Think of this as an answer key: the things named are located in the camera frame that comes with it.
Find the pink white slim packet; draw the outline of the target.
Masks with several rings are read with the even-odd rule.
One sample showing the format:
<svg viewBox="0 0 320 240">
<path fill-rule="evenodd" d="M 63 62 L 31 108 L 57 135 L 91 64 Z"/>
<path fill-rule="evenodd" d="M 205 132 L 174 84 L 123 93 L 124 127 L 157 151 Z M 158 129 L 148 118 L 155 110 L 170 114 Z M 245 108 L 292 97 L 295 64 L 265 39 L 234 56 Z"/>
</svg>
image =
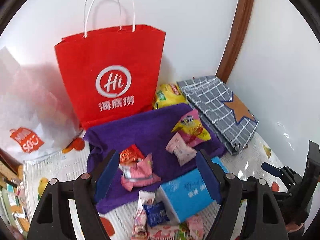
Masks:
<svg viewBox="0 0 320 240">
<path fill-rule="evenodd" d="M 152 205 L 155 196 L 154 192 L 140 190 L 131 239 L 147 239 L 147 214 L 144 205 Z"/>
</svg>

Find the pale pink snack packet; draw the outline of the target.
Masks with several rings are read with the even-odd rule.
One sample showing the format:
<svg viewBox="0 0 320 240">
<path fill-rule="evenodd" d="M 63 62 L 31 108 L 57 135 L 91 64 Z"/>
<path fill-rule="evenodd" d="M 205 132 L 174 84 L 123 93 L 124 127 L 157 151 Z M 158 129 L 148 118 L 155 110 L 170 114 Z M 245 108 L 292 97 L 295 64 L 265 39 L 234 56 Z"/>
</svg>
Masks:
<svg viewBox="0 0 320 240">
<path fill-rule="evenodd" d="M 189 147 L 179 133 L 175 133 L 165 149 L 176 156 L 180 166 L 191 161 L 197 154 L 197 151 Z"/>
</svg>

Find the dark blue snack packet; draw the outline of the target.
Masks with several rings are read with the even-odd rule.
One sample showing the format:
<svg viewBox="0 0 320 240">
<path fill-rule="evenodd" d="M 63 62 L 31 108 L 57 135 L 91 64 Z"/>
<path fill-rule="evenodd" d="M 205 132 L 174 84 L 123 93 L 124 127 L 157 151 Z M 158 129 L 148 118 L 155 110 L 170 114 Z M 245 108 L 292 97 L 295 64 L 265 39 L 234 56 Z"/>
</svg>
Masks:
<svg viewBox="0 0 320 240">
<path fill-rule="evenodd" d="M 157 202 L 152 205 L 144 204 L 143 207 L 147 215 L 147 224 L 150 227 L 170 221 L 163 202 Z"/>
</svg>

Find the grey checked fabric pouch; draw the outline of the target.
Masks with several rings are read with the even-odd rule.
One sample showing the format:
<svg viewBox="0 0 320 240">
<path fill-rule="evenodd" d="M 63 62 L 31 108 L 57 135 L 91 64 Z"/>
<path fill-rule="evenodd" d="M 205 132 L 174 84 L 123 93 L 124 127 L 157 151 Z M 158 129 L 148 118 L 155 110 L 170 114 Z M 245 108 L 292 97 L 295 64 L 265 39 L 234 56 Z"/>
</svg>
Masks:
<svg viewBox="0 0 320 240">
<path fill-rule="evenodd" d="M 259 120 L 223 81 L 204 76 L 178 81 L 177 85 L 230 154 L 237 155 L 248 146 Z"/>
</svg>

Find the red snack packet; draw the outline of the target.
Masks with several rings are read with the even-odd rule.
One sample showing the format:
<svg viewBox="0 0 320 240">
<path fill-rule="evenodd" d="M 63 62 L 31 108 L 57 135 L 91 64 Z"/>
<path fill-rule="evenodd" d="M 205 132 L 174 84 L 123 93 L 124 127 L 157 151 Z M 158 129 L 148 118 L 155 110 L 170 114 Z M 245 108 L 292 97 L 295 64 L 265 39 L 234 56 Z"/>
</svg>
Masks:
<svg viewBox="0 0 320 240">
<path fill-rule="evenodd" d="M 138 147 L 135 144 L 122 150 L 119 156 L 120 165 L 130 165 L 131 163 L 139 162 L 145 158 L 143 153 L 138 149 Z"/>
</svg>

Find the pink silver candy packet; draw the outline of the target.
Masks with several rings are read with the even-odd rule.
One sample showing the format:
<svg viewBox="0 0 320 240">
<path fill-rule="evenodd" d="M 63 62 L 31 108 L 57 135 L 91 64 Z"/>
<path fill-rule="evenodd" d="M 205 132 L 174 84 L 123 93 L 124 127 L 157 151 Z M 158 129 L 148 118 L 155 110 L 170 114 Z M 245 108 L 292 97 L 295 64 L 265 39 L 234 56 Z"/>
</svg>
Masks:
<svg viewBox="0 0 320 240">
<path fill-rule="evenodd" d="M 161 177 L 153 171 L 151 153 L 136 163 L 119 165 L 119 169 L 122 171 L 121 185 L 127 191 L 132 191 L 134 187 L 145 187 L 161 181 Z"/>
</svg>

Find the pink peach snack packet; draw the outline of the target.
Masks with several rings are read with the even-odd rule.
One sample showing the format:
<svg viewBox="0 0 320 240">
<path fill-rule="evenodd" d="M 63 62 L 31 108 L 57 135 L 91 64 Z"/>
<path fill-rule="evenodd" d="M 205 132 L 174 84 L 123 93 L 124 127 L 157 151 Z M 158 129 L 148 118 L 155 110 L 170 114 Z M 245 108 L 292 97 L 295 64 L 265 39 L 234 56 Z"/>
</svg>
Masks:
<svg viewBox="0 0 320 240">
<path fill-rule="evenodd" d="M 201 240 L 204 238 L 204 224 L 199 215 L 193 215 L 186 219 L 191 237 L 194 240 Z"/>
</svg>

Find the purple towel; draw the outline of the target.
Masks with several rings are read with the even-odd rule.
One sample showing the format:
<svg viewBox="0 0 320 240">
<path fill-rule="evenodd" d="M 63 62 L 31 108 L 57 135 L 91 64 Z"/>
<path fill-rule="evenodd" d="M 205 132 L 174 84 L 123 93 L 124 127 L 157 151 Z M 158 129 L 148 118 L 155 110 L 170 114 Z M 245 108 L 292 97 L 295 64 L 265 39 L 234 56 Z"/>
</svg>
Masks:
<svg viewBox="0 0 320 240">
<path fill-rule="evenodd" d="M 165 150 L 174 135 L 171 130 L 191 110 L 189 105 L 180 103 L 89 128 L 84 136 L 91 150 L 87 159 L 87 171 L 91 172 L 110 150 L 121 152 L 133 144 L 144 155 L 152 154 L 153 170 L 161 178 L 160 182 L 143 187 L 142 190 L 155 191 L 161 183 L 195 169 L 194 159 L 180 167 L 177 158 Z M 205 150 L 212 158 L 224 155 L 225 146 L 206 124 L 203 126 L 208 129 L 211 139 L 194 148 Z M 120 183 L 121 175 L 122 172 L 117 170 L 105 198 L 97 203 L 99 213 L 108 213 L 116 207 L 137 200 L 140 189 L 133 188 L 130 192 L 124 189 Z"/>
</svg>

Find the blue tissue pack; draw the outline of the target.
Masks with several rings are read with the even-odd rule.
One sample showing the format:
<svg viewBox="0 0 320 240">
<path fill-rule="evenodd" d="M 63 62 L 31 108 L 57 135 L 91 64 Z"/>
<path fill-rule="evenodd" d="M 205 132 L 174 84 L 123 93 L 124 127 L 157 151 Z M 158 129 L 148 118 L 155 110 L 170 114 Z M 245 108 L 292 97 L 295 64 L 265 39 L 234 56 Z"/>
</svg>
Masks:
<svg viewBox="0 0 320 240">
<path fill-rule="evenodd" d="M 198 169 L 163 183 L 156 191 L 155 200 L 163 202 L 174 224 L 184 222 L 214 202 Z"/>
</svg>

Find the brown wooden door frame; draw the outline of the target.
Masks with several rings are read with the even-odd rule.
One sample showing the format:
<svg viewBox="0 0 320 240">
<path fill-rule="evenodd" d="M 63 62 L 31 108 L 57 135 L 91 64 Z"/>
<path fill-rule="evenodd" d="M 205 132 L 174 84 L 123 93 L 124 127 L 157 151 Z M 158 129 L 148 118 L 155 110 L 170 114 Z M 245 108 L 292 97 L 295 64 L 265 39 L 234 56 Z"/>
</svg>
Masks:
<svg viewBox="0 0 320 240">
<path fill-rule="evenodd" d="M 227 82 L 240 53 L 251 18 L 254 0 L 238 0 L 231 32 L 226 43 L 216 76 Z"/>
</svg>

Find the red paper bag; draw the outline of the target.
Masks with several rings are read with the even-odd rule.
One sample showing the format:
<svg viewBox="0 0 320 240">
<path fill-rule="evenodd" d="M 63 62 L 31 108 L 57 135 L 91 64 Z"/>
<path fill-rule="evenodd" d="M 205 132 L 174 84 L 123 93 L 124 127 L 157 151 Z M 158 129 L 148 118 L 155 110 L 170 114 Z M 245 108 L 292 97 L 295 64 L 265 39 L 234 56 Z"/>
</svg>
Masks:
<svg viewBox="0 0 320 240">
<path fill-rule="evenodd" d="M 165 35 L 132 23 L 62 38 L 55 54 L 82 128 L 151 109 Z"/>
</svg>

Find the yellow snack bag at back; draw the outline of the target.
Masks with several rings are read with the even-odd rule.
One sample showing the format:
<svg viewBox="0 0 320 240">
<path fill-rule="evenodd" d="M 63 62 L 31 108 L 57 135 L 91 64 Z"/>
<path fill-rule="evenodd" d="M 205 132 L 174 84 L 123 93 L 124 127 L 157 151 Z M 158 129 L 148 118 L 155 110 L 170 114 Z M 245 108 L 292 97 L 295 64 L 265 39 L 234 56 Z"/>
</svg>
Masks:
<svg viewBox="0 0 320 240">
<path fill-rule="evenodd" d="M 181 93 L 178 85 L 175 83 L 161 84 L 153 100 L 153 109 L 160 109 L 180 103 L 187 103 L 187 100 Z"/>
</svg>

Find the strawberry print snack packet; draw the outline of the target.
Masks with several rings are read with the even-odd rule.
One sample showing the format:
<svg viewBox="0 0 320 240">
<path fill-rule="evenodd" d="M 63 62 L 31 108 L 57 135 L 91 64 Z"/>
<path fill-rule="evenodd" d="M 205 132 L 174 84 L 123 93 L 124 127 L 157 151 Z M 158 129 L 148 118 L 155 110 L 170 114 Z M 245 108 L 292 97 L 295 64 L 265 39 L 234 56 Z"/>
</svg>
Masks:
<svg viewBox="0 0 320 240">
<path fill-rule="evenodd" d="M 153 228 L 148 226 L 148 240 L 175 240 L 179 226 L 174 225 L 157 225 Z"/>
</svg>

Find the pink yellow snack packet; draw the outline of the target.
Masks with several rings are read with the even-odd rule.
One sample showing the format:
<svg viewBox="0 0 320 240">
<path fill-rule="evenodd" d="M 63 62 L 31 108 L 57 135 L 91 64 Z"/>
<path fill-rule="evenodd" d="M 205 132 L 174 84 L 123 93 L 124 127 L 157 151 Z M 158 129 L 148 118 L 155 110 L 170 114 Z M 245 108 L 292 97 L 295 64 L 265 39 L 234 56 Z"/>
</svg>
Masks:
<svg viewBox="0 0 320 240">
<path fill-rule="evenodd" d="M 186 145 L 192 148 L 211 139 L 196 109 L 182 116 L 171 131 L 179 133 Z"/>
</svg>

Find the green snack packet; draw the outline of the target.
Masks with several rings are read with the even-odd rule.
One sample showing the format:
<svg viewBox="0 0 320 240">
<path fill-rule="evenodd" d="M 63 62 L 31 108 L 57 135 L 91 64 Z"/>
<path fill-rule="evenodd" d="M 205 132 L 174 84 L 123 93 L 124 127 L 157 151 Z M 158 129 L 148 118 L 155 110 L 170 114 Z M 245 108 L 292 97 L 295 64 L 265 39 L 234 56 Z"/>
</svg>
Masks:
<svg viewBox="0 0 320 240">
<path fill-rule="evenodd" d="M 178 232 L 176 233 L 176 240 L 193 240 L 186 222 L 179 225 Z"/>
</svg>

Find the white plastic shopping bag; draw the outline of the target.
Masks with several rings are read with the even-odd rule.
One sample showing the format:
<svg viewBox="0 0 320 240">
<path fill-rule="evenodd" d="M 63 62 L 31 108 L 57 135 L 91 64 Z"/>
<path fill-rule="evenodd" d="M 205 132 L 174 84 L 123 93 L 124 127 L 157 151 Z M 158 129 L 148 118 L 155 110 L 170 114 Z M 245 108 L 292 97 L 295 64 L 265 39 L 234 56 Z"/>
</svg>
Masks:
<svg viewBox="0 0 320 240">
<path fill-rule="evenodd" d="M 1 150 L 16 162 L 67 147 L 81 132 L 56 67 L 22 67 L 1 49 Z"/>
</svg>

